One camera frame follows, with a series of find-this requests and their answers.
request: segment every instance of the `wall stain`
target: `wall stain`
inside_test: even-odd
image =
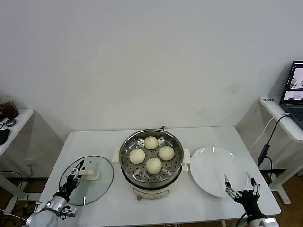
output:
[[[239,84],[231,84],[231,85],[227,86],[224,89],[224,93],[227,93],[227,94],[236,94],[239,89],[240,89],[240,85]]]
[[[205,115],[206,113],[207,113],[207,108],[206,107],[201,108],[197,112],[198,115]]]

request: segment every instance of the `cord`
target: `cord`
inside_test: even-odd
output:
[[[241,216],[241,218],[239,218],[239,220],[237,221],[236,227],[238,227],[238,225],[240,224],[241,220],[244,218],[245,215],[246,215],[246,212]]]
[[[30,168],[30,175],[24,178],[22,182],[24,182],[26,179],[30,178],[33,175],[33,166],[32,165],[27,165],[27,166]]]
[[[270,161],[270,175],[269,175],[269,180],[267,182],[267,185],[269,185],[271,182],[271,176],[273,174],[273,161],[271,160],[270,157],[265,156],[265,158],[269,159],[269,161]]]
[[[14,225],[16,225],[15,220],[10,220],[9,218],[8,218],[8,219],[2,219],[1,221],[5,221],[5,222],[1,225],[1,227],[5,226],[5,224],[6,224],[8,221],[12,221],[12,222],[14,222]]]
[[[275,125],[275,127],[274,127],[274,129],[273,129],[273,131],[272,131],[272,133],[271,133],[271,135],[270,135],[270,137],[269,137],[269,140],[268,140],[268,142],[267,142],[267,145],[269,145],[269,142],[270,142],[271,138],[272,138],[273,135],[274,135],[275,129],[276,129],[277,125],[279,124],[279,121],[280,121],[282,118],[287,117],[287,116],[288,116],[288,115],[285,115],[285,116],[283,116],[283,117],[280,117],[279,120],[277,120],[276,125]]]
[[[16,215],[13,215],[13,214],[10,214],[10,213],[8,213],[9,215],[11,215],[11,216],[14,216],[14,217],[17,217],[17,218],[20,218],[20,219],[22,219],[22,220],[24,220],[24,221],[26,221],[24,218],[22,218],[22,217],[19,217],[19,216],[16,216]]]
[[[35,205],[35,201],[30,201],[27,205]],[[22,208],[20,208],[20,209],[18,209],[16,211],[14,211],[13,213],[16,213],[16,212],[18,212],[18,211],[20,211],[20,210],[22,210],[24,208],[26,208],[26,206],[24,206],[24,207],[22,207]]]
[[[18,174],[21,178],[23,178],[23,176],[21,175],[21,173],[16,172],[16,171],[0,171],[0,173],[15,173],[15,174]]]
[[[284,115],[284,116],[288,116],[288,115],[290,115],[290,113],[281,113],[281,114],[277,114],[277,115],[273,116],[273,117],[267,122],[267,124],[266,124],[264,130],[262,131],[261,135],[258,137],[258,139],[256,140],[256,142],[254,142],[254,143],[250,146],[249,152],[250,152],[251,148],[252,148],[252,147],[259,141],[259,139],[263,136],[263,134],[265,133],[265,130],[266,130],[266,128],[268,127],[269,123],[270,123],[275,117],[277,117],[277,116],[283,116],[283,115]]]
[[[271,138],[272,138],[273,135],[274,135],[274,132],[275,132],[275,130],[276,130],[277,125],[279,124],[279,122],[280,122],[280,120],[281,120],[282,118],[287,117],[287,116],[289,116],[289,114],[288,114],[288,115],[284,115],[284,116],[280,117],[280,118],[277,120],[277,122],[276,122],[276,124],[275,124],[275,127],[274,127],[273,131],[271,132],[271,135],[270,135],[270,137],[269,137],[269,140],[268,140],[267,144],[264,144],[263,149],[262,149],[262,151],[261,151],[261,153],[260,153],[260,155],[259,155],[259,158],[258,158],[258,161],[257,161],[257,166],[258,166],[258,168],[260,167],[260,165],[262,164],[263,160],[265,159],[265,156],[267,155],[267,152],[268,152],[269,147],[270,147],[269,142],[270,142]]]

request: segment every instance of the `laptop screen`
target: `laptop screen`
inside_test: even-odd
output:
[[[293,62],[281,102],[303,103],[303,61]]]

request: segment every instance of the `white table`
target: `white table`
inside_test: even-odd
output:
[[[275,116],[277,114],[285,113],[285,110],[279,105],[281,97],[278,96],[268,96],[261,97],[260,103],[268,110],[268,112]],[[279,123],[282,129],[289,135],[289,137],[295,142],[303,142],[303,130],[293,121],[290,117],[285,117],[281,119]],[[288,198],[285,190],[282,187],[286,181],[289,180],[293,175],[295,175],[299,170],[303,168],[303,160],[297,159],[291,164],[287,170],[285,170],[278,178],[272,174],[272,183],[269,185],[272,191],[277,191],[281,200],[284,204],[290,204],[291,201]]]
[[[58,191],[62,173],[78,158],[99,155],[112,159],[113,152],[137,130],[80,131],[69,134],[57,162],[42,192],[40,201],[47,202]],[[184,148],[193,154],[203,146],[219,146],[236,154],[248,173],[261,184],[258,201],[261,211],[269,216],[281,209],[267,187],[255,162],[234,127],[202,127],[167,129]],[[232,199],[214,197],[199,188],[189,172],[182,172],[167,196],[158,200],[136,199],[121,168],[114,167],[114,180],[107,193],[96,202],[80,207],[75,218],[63,221],[64,226],[132,226],[167,223],[188,223],[237,219],[243,213],[241,205]]]
[[[9,147],[9,145],[12,143],[12,141],[15,139],[15,137],[18,135],[20,130],[24,127],[26,122],[30,119],[30,117],[33,115],[34,111],[32,109],[18,109],[19,115],[16,117],[16,124],[13,127],[7,127],[4,126],[2,129],[10,129],[10,134],[7,139],[7,141],[0,145],[0,156],[5,152],[5,150]],[[7,119],[2,120],[0,123],[5,123]],[[27,182],[22,183],[21,189],[17,186],[15,186],[13,183],[11,183],[9,180],[7,180],[4,176],[0,174],[0,187],[4,188],[8,192],[14,195],[14,197],[9,201],[8,205],[5,208],[5,211],[10,213],[16,203],[17,200],[26,200],[27,195],[23,191],[23,189],[26,187]],[[29,200],[36,200],[39,199],[38,193],[29,193],[28,197]]]

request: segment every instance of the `black cable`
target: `black cable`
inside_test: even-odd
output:
[[[0,173],[15,173],[15,174],[19,174],[19,176],[23,179],[23,176],[21,175],[21,173],[16,172],[16,171],[0,171]]]
[[[4,215],[4,212],[2,212],[2,214],[0,215],[0,221],[2,219],[3,216],[9,216],[9,215]]]
[[[36,201],[30,201],[30,202],[28,203],[28,205],[35,205],[35,204],[36,204]],[[25,207],[25,206],[24,206],[24,207],[21,207],[20,209],[18,209],[18,210],[16,210],[16,211],[12,212],[12,214],[17,213],[18,211],[23,210],[24,208],[26,208],[26,207]]]
[[[288,117],[288,116],[290,116],[290,115],[284,115],[284,116],[280,117],[279,120],[277,120],[276,125],[275,125],[275,127],[274,127],[274,129],[273,129],[273,131],[272,131],[272,133],[271,133],[271,135],[270,135],[270,137],[269,137],[269,140],[268,140],[268,142],[267,142],[266,145],[269,145],[269,142],[270,142],[271,138],[272,138],[273,135],[274,135],[275,129],[276,129],[277,125],[279,124],[279,121],[280,121],[282,118]]]
[[[14,213],[16,213],[16,211],[14,211],[14,208],[15,208],[15,206],[16,206],[16,204],[17,204],[17,201],[15,202],[15,205],[14,205],[14,207],[13,207],[13,210],[12,210],[12,212],[11,212],[11,214],[14,214]],[[5,226],[5,224],[8,222],[8,221],[11,221],[10,220],[10,218],[11,217],[13,217],[13,216],[11,216],[11,215],[9,215],[9,214],[4,214],[4,212],[1,214],[1,216],[0,216],[0,222],[1,221],[6,221],[3,225],[1,225],[0,227],[4,227]]]
[[[267,183],[267,185],[269,185],[270,182],[271,182],[271,176],[273,174],[273,161],[271,160],[270,157],[265,156],[265,158],[269,159],[269,161],[270,161],[270,175],[269,175],[269,180],[268,180],[268,183]]]
[[[26,209],[26,207],[23,207],[23,209],[22,209],[22,216],[25,216],[25,217],[31,216],[32,213],[34,212],[34,209],[35,209],[35,208]]]
[[[27,204],[27,202],[28,202],[28,193],[26,192],[26,194],[27,194],[27,201],[25,202],[25,204]]]
[[[4,222],[4,224],[2,224],[0,227],[5,226],[5,224],[6,224],[8,221],[12,221],[12,222],[14,222],[14,226],[16,225],[15,220],[10,220],[10,219],[2,219],[1,221],[5,221],[5,222]]]
[[[30,178],[30,177],[33,175],[33,167],[32,167],[32,166],[27,166],[27,167],[30,168],[30,175],[28,175],[26,178],[24,178],[24,179],[22,180],[22,182],[24,182],[26,179]]]
[[[246,212],[241,216],[241,218],[239,218],[239,220],[237,221],[236,227],[238,227],[238,225],[240,224],[241,220],[244,218],[245,215],[246,215]]]

